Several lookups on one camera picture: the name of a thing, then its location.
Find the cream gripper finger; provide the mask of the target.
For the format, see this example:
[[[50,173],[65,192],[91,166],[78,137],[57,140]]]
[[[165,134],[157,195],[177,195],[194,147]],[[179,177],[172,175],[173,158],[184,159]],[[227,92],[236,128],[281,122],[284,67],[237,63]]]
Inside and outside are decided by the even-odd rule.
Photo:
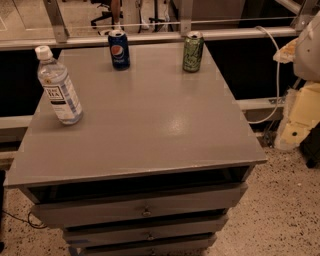
[[[294,61],[297,38],[291,40],[281,49],[277,50],[273,56],[273,60],[278,63],[287,64]]]

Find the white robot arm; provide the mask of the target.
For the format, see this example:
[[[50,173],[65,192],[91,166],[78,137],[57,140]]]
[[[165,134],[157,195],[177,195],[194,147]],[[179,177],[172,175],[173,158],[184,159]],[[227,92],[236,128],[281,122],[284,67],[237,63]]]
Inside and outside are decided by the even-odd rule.
[[[298,38],[276,51],[273,60],[283,64],[292,62],[297,77],[320,82],[320,11]]]

